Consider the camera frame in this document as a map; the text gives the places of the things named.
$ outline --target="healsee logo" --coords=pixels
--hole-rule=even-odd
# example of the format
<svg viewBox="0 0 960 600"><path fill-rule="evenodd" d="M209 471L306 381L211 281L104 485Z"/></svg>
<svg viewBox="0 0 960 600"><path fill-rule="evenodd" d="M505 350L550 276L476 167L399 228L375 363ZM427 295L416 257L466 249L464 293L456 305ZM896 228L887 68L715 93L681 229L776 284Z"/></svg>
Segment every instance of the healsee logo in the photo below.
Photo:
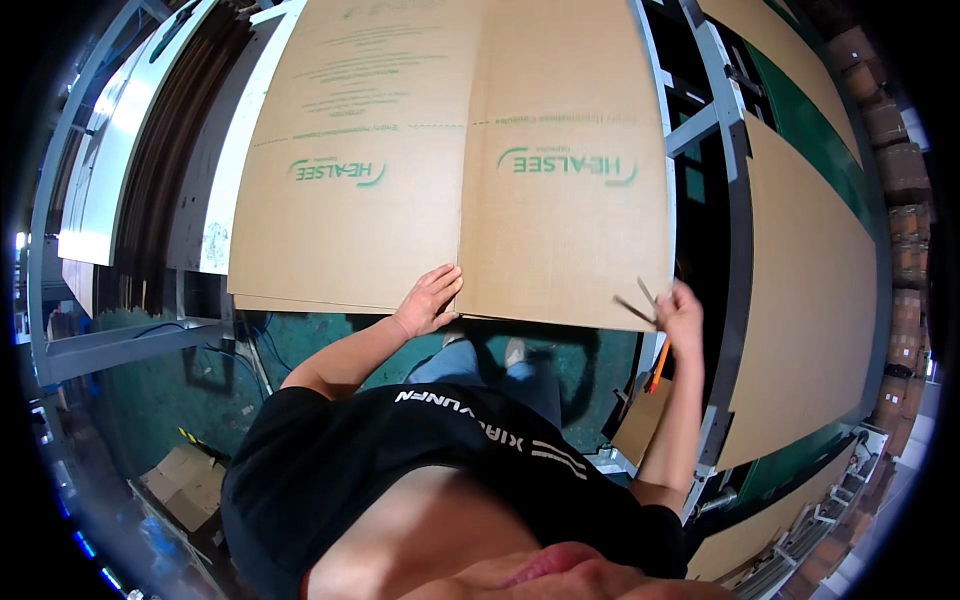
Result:
<svg viewBox="0 0 960 600"><path fill-rule="evenodd" d="M343 164L337 161L336 156L327 156L323 158L301 158L295 160L287 168L287 177L294 181L313 181L313 180L336 180L339 178L360 179L356 182L357 187L374 187L383 180L387 172L387 163L380 166L379 171L372 162L345 162Z"/></svg>
<svg viewBox="0 0 960 600"><path fill-rule="evenodd" d="M537 148L532 154L528 152L529 150L530 148L527 146L517 146L504 152L496 161L496 170L499 171L504 159L509 157L513 164L511 173L568 173L610 177L612 179L604 180L603 183L608 187L629 187L636 179L639 170L636 162L634 162L634 168L630 175L621 179L620 177L625 175L626 169L624 167L624 171L621 172L619 156L574 156L566 146Z"/></svg>

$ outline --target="fingers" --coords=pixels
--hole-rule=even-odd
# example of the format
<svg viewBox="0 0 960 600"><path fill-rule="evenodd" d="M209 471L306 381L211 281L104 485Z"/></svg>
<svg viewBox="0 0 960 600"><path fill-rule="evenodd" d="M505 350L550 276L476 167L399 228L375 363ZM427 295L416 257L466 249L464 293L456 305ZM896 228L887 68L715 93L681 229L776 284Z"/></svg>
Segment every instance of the fingers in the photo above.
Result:
<svg viewBox="0 0 960 600"><path fill-rule="evenodd" d="M453 283L453 281L460 276L461 272L462 270L460 267L454 267L450 269L447 273L437 277L437 280L430 284L430 291L437 293L443 290L443 288Z"/></svg>
<svg viewBox="0 0 960 600"><path fill-rule="evenodd" d="M657 296L657 315L661 321L666 321L677 312L677 305L667 296Z"/></svg>
<svg viewBox="0 0 960 600"><path fill-rule="evenodd" d="M685 305L697 301L697 297L693 295L693 290L690 289L689 285L683 283L679 279L674 279L673 301L678 307L683 308Z"/></svg>
<svg viewBox="0 0 960 600"><path fill-rule="evenodd" d="M456 319L459 316L460 316L459 314L454 312L441 313L436 319L433 320L433 326L436 329L439 329L445 325L449 325L450 323L453 322L454 319Z"/></svg>
<svg viewBox="0 0 960 600"><path fill-rule="evenodd" d="M449 285L447 285L443 290L437 292L437 295L434 297L434 300L442 305L450 301L451 298L457 295L457 292L464 287L464 279L462 277L457 277Z"/></svg>
<svg viewBox="0 0 960 600"><path fill-rule="evenodd" d="M420 279L417 279L417 285L430 285L436 281L438 277L448 273L451 269L453 269L453 265L450 263L441 265L433 271L424 273L422 276L420 276Z"/></svg>

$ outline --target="shoe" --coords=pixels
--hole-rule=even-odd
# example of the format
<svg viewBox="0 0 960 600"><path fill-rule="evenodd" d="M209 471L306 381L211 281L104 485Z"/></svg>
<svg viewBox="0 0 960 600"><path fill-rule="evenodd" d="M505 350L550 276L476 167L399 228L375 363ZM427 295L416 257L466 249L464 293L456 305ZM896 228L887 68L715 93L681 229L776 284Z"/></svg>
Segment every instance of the shoe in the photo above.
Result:
<svg viewBox="0 0 960 600"><path fill-rule="evenodd" d="M516 363L527 359L527 345L520 338L510 338L507 341L507 351L503 355L503 366L509 369Z"/></svg>
<svg viewBox="0 0 960 600"><path fill-rule="evenodd" d="M460 327L452 326L444 334L444 344L441 348L446 348L450 344L453 344L457 340L462 340L467 337L467 334Z"/></svg>

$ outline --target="cardboard box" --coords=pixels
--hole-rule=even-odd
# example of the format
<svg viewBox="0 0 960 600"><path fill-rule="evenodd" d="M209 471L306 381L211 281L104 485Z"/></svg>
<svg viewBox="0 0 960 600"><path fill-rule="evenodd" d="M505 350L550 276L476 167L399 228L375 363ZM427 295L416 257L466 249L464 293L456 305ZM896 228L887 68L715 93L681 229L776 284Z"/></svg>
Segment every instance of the cardboard box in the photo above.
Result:
<svg viewBox="0 0 960 600"><path fill-rule="evenodd" d="M797 569L797 572L804 576L804 578L813 585L818 585L822 580L826 579L833 574L833 571L836 570L836 567L840 565L841 561L834 563L829 563L822 558L818 557L816 554L811 554L806 557L806 560L800 563L800 568Z"/></svg>
<svg viewBox="0 0 960 600"><path fill-rule="evenodd" d="M920 327L920 291L894 290L894 327Z"/></svg>
<svg viewBox="0 0 960 600"><path fill-rule="evenodd" d="M828 536L813 549L813 556L827 564L840 564L847 554L848 543L853 536L853 529L840 525L834 527Z"/></svg>
<svg viewBox="0 0 960 600"><path fill-rule="evenodd" d="M827 48L841 71L876 58L874 46L859 25L832 39L828 42Z"/></svg>
<svg viewBox="0 0 960 600"><path fill-rule="evenodd" d="M887 447L884 448L884 451L890 456L901 456L903 449L906 448L906 443L910 440L911 431L913 431L913 420L900 419L896 429L890 432L890 441L887 442ZM880 487L880 489L874 492L873 496L876 496L878 493L882 496L886 492L883 487Z"/></svg>
<svg viewBox="0 0 960 600"><path fill-rule="evenodd" d="M889 422L890 418L900 419L906 389L906 379L884 375L883 381L880 383L880 396L876 400L874 412L868 417L867 422L883 429L880 425L881 422Z"/></svg>
<svg viewBox="0 0 960 600"><path fill-rule="evenodd" d="M862 114L863 124L870 134L870 145L874 148L910 141L903 116L893 100L882 100L865 107Z"/></svg>
<svg viewBox="0 0 960 600"><path fill-rule="evenodd" d="M922 351L918 351L919 356L923 356ZM903 396L903 402L900 404L900 414L907 419L915 419L920 411L920 401L924 398L924 387L926 380L923 375L918 373L917 377L910 377L906 380L906 393Z"/></svg>
<svg viewBox="0 0 960 600"><path fill-rule="evenodd" d="M926 286L926 261L929 245L926 242L897 242L893 244L894 285L902 287Z"/></svg>
<svg viewBox="0 0 960 600"><path fill-rule="evenodd" d="M850 94L858 104L872 104L883 99L874 74L866 63L861 62L844 71L843 77L847 81Z"/></svg>
<svg viewBox="0 0 960 600"><path fill-rule="evenodd" d="M853 520L851 527L853 528L853 535L850 538L850 546L856 546L860 543L860 539L863 538L863 535L867 533L870 529L870 526L874 523L874 516L859 510L853 510Z"/></svg>
<svg viewBox="0 0 960 600"><path fill-rule="evenodd" d="M926 172L924 155L917 144L894 144L877 150L874 156L884 192L910 188L929 189L930 177Z"/></svg>
<svg viewBox="0 0 960 600"><path fill-rule="evenodd" d="M806 580L802 573L794 573L780 588L780 597L784 600L808 600L817 585Z"/></svg>
<svg viewBox="0 0 960 600"><path fill-rule="evenodd" d="M196 446L181 444L140 481L192 533L220 508L225 472Z"/></svg>
<svg viewBox="0 0 960 600"><path fill-rule="evenodd" d="M890 331L890 347L887 349L887 364L913 369L917 363L920 342L919 327L893 327Z"/></svg>
<svg viewBox="0 0 960 600"><path fill-rule="evenodd" d="M894 242L926 242L930 239L930 213L926 204L887 208L890 239Z"/></svg>

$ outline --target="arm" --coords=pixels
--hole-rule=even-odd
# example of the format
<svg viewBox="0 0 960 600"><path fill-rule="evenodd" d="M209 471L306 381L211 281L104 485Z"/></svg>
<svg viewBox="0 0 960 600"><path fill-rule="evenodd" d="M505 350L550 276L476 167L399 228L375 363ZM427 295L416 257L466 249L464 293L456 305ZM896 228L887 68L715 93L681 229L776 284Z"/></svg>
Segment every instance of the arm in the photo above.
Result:
<svg viewBox="0 0 960 600"><path fill-rule="evenodd" d="M441 312L464 285L460 267L443 265L417 280L396 312L300 363L281 388L310 388L330 400L353 396L367 377L409 340L459 317Z"/></svg>
<svg viewBox="0 0 960 600"><path fill-rule="evenodd" d="M657 298L657 312L676 359L673 388L630 491L640 504L660 504L678 516L697 462L704 394L704 310L690 288L674 284Z"/></svg>

